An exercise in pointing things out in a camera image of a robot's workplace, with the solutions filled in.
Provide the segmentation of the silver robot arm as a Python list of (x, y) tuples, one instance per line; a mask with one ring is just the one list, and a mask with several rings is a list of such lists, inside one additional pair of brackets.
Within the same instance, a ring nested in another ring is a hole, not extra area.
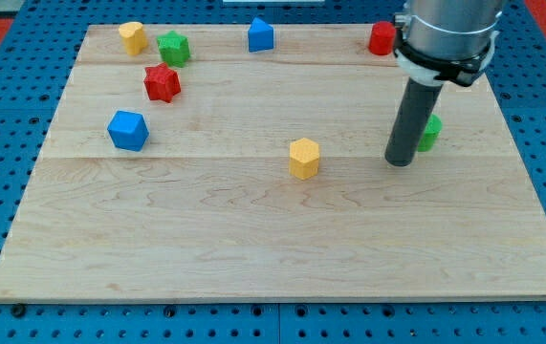
[(410, 79), (427, 87), (471, 86), (495, 51), (505, 0), (407, 0), (393, 16), (393, 54)]

